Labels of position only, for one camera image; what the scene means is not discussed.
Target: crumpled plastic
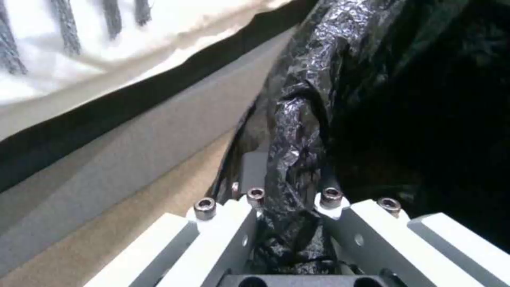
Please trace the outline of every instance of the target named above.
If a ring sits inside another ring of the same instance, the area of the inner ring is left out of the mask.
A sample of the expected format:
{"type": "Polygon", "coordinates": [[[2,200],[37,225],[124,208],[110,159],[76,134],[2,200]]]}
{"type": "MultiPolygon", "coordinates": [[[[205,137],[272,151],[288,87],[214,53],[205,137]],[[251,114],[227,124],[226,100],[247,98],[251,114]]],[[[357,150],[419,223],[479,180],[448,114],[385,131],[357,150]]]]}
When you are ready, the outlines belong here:
{"type": "Polygon", "coordinates": [[[442,211],[508,250],[509,13],[503,1],[319,1],[207,193],[231,198],[241,156],[270,142],[254,272],[338,273],[313,209],[326,168],[351,202],[442,211]]]}

